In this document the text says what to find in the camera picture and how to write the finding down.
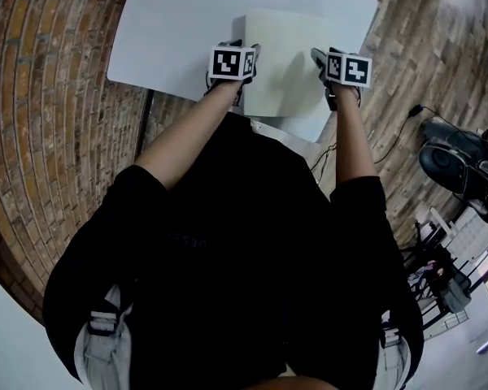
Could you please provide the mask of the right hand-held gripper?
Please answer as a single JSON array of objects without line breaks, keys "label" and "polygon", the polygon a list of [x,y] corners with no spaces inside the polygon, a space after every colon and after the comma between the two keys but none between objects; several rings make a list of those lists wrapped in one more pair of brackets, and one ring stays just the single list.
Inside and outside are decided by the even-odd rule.
[{"label": "right hand-held gripper", "polygon": [[363,89],[369,88],[371,82],[370,58],[346,54],[333,47],[329,47],[327,54],[312,48],[311,57],[319,69],[319,80],[325,81],[326,98],[331,111],[337,109],[333,91],[335,84],[355,88],[358,93],[358,104],[361,105]]}]

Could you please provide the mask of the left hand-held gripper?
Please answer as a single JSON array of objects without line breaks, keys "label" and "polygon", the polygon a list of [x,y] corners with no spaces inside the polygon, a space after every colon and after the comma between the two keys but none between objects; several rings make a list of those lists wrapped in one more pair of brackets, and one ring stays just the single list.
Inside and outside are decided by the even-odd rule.
[{"label": "left hand-held gripper", "polygon": [[261,45],[242,46],[242,39],[223,41],[211,49],[206,73],[206,94],[223,82],[249,84],[256,75]]}]

